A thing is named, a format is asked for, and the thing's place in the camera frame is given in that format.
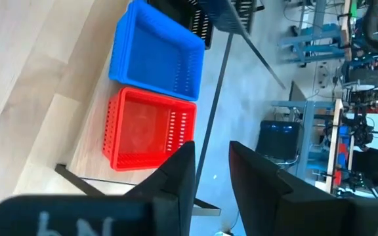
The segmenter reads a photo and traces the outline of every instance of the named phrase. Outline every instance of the gray floor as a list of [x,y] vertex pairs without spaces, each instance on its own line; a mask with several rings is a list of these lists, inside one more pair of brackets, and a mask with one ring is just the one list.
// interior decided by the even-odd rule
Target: gray floor
[[[284,18],[282,12],[285,3],[282,0],[264,0],[264,5],[265,11],[255,15],[251,38],[283,81],[286,90],[275,82],[244,40],[236,35],[230,51],[197,194],[198,199],[221,208],[222,213],[220,217],[193,217],[191,226],[193,236],[209,236],[220,230],[229,229],[237,218],[239,219],[232,231],[235,235],[245,235],[229,176],[229,141],[237,140],[254,149],[260,122],[272,109],[270,101],[288,100],[291,82],[296,76],[307,76],[312,83],[312,75],[304,75],[309,72],[308,70],[299,69],[294,64],[277,63],[280,56],[277,41],[287,32],[290,25],[297,23]],[[212,47],[205,53],[201,94],[197,102],[195,137],[197,164],[227,36],[227,33],[215,30]]]

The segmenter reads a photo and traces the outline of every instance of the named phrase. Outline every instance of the concrete floor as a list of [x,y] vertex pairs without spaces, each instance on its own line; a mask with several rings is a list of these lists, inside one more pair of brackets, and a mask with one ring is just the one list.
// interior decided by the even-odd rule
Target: concrete floor
[[[284,18],[283,1],[265,0],[265,11],[255,15],[251,38],[266,61],[272,66],[286,89],[275,82],[271,74],[253,54],[245,41],[236,35],[213,123],[211,138],[207,148],[205,164],[196,197],[222,209],[219,217],[194,216],[191,235],[214,235],[220,230],[233,228],[235,235],[245,235],[243,224],[230,181],[228,167],[229,141],[237,140],[249,148],[255,149],[259,137],[260,123],[271,111],[271,100],[287,100],[291,81],[302,77],[313,81],[312,67],[299,69],[297,65],[277,63],[277,41],[296,22]],[[296,11],[287,12],[287,17],[294,18]],[[198,102],[196,123],[196,157],[199,161],[205,129],[215,87],[219,77],[222,57],[227,40],[227,33],[215,30],[210,50],[205,52],[201,94]]]

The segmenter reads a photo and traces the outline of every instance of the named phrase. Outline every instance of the person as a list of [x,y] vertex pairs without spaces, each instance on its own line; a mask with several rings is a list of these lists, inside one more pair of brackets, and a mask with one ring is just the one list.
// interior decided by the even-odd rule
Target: person
[[378,149],[361,147],[362,151],[354,151],[352,158],[352,170],[362,172],[364,177],[371,180],[374,186],[378,186]]

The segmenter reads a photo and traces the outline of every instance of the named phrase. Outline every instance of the blue plastic basket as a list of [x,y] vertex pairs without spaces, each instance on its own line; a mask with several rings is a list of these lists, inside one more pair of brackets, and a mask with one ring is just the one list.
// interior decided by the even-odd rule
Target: blue plastic basket
[[118,22],[109,77],[121,83],[196,101],[203,41],[141,0]]

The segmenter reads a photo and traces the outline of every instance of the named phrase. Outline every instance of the red plastic basket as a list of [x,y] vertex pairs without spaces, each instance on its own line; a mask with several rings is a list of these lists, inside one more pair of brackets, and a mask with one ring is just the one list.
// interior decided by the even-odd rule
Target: red plastic basket
[[157,168],[194,139],[196,105],[125,87],[109,100],[103,154],[114,170]]

